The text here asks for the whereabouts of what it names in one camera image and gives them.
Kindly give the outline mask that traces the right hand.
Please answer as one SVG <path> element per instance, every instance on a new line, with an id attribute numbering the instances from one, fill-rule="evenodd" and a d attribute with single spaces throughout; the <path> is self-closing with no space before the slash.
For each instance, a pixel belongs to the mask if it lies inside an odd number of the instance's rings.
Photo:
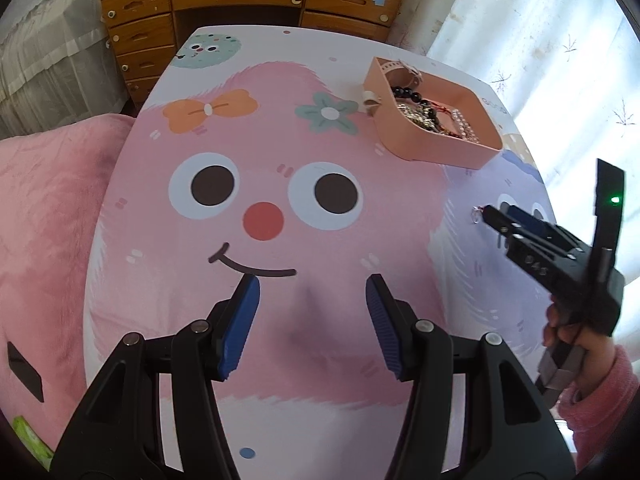
<path id="1" fill-rule="evenodd" d="M 559 339 L 585 350 L 582 369 L 574 380 L 580 396 L 585 398 L 602 384 L 615 363 L 616 349 L 613 338 L 599 334 L 585 325 L 562 325 L 560 303 L 555 296 L 551 296 L 550 300 L 551 304 L 546 312 L 547 324 L 542 331 L 542 344 L 551 347 Z"/>

